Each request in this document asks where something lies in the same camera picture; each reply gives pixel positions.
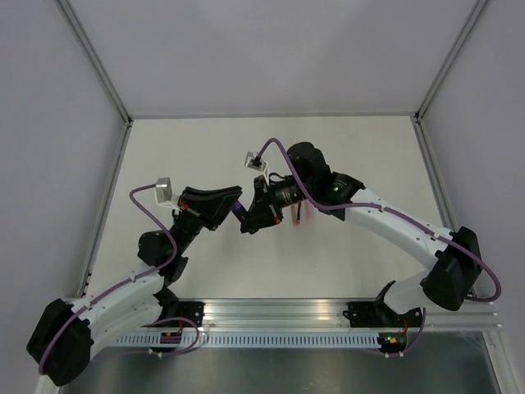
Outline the black purple highlighter pen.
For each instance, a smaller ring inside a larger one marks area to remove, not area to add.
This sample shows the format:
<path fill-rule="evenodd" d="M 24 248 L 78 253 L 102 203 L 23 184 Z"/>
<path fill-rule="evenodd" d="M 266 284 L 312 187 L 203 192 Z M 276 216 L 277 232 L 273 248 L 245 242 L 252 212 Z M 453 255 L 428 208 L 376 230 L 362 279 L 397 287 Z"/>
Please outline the black purple highlighter pen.
<path fill-rule="evenodd" d="M 244 208 L 240 208 L 238 214 L 241 222 L 244 222 L 248 217 L 248 213 Z"/>

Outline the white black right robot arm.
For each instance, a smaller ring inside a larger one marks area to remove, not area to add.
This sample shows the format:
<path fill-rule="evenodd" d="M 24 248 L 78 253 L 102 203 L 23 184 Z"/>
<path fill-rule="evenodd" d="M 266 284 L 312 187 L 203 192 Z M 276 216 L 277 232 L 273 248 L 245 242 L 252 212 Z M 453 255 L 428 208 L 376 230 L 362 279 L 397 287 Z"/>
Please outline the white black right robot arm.
<path fill-rule="evenodd" d="M 482 272 L 473 231 L 436 227 L 385 204 L 361 181 L 333 172 L 321 150 L 310 142 L 294 144 L 282 153 L 290 174 L 279 181 L 271 181 L 260 153 L 246 155 L 244 165 L 260 175 L 253 181 L 250 207 L 235 204 L 232 209 L 243 233 L 279 224 L 283 208 L 307 200 L 326 215 L 381 236 L 423 266 L 421 273 L 388 282 L 381 289 L 372 302 L 377 322 L 391 326 L 409 311 L 428 305 L 448 311 L 461 308 Z"/>

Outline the orange transparent pen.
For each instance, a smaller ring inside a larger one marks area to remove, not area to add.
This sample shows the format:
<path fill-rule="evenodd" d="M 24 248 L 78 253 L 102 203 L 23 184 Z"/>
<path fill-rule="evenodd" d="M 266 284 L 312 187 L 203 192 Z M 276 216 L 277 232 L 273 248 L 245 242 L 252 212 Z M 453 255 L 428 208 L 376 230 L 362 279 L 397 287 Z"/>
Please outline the orange transparent pen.
<path fill-rule="evenodd" d="M 293 223 L 294 226 L 297 226 L 298 225 L 298 221 L 297 221 L 296 206 L 295 205 L 291 205 L 290 206 L 290 211 L 291 211 L 292 223 Z"/>

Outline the small purple block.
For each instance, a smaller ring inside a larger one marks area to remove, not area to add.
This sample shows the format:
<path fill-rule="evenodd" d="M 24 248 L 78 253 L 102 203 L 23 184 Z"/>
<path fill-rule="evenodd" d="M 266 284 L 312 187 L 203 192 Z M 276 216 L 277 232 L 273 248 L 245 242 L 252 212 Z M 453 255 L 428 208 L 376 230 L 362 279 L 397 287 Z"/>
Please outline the small purple block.
<path fill-rule="evenodd" d="M 236 201 L 231 209 L 233 213 L 243 213 L 244 207 L 240 201 Z"/>

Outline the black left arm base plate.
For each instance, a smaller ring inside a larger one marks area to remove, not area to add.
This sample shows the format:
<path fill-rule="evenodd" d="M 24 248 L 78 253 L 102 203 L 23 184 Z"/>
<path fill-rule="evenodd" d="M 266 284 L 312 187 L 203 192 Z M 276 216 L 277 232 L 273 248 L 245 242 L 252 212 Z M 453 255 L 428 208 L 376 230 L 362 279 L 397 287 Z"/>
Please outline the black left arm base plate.
<path fill-rule="evenodd" d="M 195 323 L 198 327 L 202 326 L 205 304 L 200 301 L 178 301 L 177 303 L 168 306 L 162 311 L 160 319 L 169 318 L 170 321 L 162 323 L 163 327 L 170 328 L 191 328 L 191 325 L 185 321 L 176 321 L 173 318 L 187 318 Z"/>

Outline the red transparent pen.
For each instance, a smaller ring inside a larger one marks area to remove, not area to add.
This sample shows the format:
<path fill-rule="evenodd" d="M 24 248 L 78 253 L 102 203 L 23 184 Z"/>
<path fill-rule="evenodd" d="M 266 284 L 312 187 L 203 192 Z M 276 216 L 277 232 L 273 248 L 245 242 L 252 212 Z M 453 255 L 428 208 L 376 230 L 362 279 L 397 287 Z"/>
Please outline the red transparent pen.
<path fill-rule="evenodd" d="M 305 211 L 304 203 L 298 202 L 297 207 L 296 207 L 295 221 L 294 221 L 295 225 L 298 226 L 301 224 L 303 216 L 304 216 L 304 211 Z"/>

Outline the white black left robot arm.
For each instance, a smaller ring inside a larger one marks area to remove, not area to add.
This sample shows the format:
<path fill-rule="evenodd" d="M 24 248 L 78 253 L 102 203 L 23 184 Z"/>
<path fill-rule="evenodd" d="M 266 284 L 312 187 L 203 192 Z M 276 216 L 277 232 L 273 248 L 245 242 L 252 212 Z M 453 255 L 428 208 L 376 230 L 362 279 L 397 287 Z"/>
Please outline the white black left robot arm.
<path fill-rule="evenodd" d="M 98 294 L 48 304 L 26 347 L 39 373 L 63 387 L 125 334 L 149 325 L 171 326 L 178 317 L 179 299 L 169 286 L 186 268 L 185 251 L 203 229 L 218 229 L 241 194 L 239 186 L 187 187 L 175 196 L 167 178 L 133 189 L 131 202 L 158 227 L 139 238 L 138 257 L 147 269 Z"/>

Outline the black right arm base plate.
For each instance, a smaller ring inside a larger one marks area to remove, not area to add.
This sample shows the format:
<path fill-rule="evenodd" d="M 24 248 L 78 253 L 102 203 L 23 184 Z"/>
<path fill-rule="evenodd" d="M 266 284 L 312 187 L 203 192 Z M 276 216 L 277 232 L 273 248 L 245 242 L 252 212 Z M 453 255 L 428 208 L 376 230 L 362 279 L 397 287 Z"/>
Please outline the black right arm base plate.
<path fill-rule="evenodd" d="M 351 328 L 420 328 L 422 310 L 411 309 L 408 313 L 381 317 L 372 301 L 351 301 L 346 304 L 342 315 Z"/>

